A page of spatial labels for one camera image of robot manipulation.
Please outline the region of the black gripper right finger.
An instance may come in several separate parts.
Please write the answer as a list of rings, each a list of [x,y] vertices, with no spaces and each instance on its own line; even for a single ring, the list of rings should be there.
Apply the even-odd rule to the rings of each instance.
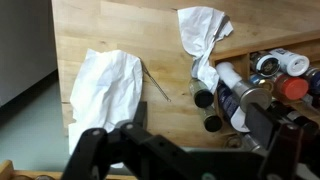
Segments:
[[[280,122],[257,103],[247,106],[245,125],[267,150],[258,177],[262,180],[299,180],[298,163],[316,138],[315,133],[291,122]]]

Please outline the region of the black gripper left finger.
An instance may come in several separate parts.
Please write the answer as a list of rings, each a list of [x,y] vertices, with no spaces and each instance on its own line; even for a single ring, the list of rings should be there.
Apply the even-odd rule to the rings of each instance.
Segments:
[[[177,163],[185,152],[162,136],[145,129],[147,103],[140,102],[132,122],[108,133],[85,130],[61,180],[104,180],[116,163],[123,163],[138,180],[186,180],[186,168]]]

